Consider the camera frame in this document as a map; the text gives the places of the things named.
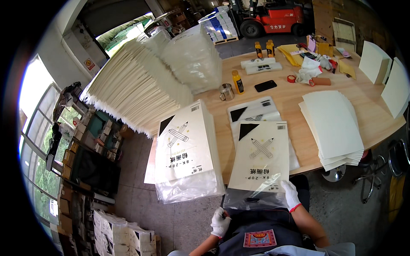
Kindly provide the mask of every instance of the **stainless steel mug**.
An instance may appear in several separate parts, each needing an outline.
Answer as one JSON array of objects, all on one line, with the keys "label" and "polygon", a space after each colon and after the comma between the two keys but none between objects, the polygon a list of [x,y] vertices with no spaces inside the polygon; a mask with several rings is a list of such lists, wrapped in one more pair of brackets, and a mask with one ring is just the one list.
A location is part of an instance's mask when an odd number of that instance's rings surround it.
[{"label": "stainless steel mug", "polygon": [[219,98],[222,101],[230,101],[235,98],[235,94],[233,93],[232,85],[231,84],[223,84],[219,87],[219,92],[221,95]]}]

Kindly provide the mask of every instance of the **forklift wheel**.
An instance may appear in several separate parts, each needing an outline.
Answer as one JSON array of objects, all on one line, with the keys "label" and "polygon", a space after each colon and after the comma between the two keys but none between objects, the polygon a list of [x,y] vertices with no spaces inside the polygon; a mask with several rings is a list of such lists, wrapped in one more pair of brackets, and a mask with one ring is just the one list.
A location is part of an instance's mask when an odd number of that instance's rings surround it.
[{"label": "forklift wheel", "polygon": [[263,26],[254,20],[246,20],[241,24],[241,33],[246,38],[261,37],[264,32]]},{"label": "forklift wheel", "polygon": [[292,27],[292,32],[296,36],[303,36],[305,34],[305,28],[303,24],[295,23]]}]

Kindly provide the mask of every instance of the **embroidered patch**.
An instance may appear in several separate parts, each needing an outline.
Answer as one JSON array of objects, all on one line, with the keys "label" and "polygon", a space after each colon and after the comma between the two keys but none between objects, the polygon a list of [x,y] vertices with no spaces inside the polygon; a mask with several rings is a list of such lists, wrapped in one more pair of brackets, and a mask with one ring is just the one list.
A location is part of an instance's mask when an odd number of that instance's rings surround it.
[{"label": "embroidered patch", "polygon": [[273,229],[245,233],[244,247],[275,246],[276,238]]}]

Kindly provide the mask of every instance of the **red forklift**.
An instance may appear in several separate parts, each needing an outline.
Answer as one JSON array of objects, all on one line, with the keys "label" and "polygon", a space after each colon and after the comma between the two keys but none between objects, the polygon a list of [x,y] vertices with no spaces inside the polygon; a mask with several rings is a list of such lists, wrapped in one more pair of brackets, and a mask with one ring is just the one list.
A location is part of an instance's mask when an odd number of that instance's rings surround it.
[{"label": "red forklift", "polygon": [[285,0],[267,2],[264,6],[257,6],[258,0],[250,0],[249,9],[244,9],[240,0],[230,0],[230,4],[237,26],[246,38],[266,33],[305,34],[303,9],[299,5],[287,4]]}]

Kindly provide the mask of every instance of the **apron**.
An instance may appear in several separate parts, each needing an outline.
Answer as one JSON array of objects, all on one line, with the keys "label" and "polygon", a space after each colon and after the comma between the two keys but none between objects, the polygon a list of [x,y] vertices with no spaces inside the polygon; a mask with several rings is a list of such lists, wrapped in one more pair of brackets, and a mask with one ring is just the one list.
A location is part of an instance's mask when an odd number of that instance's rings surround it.
[{"label": "apron", "polygon": [[244,211],[232,216],[216,254],[249,256],[282,245],[315,250],[313,243],[303,241],[302,234],[287,210]]}]

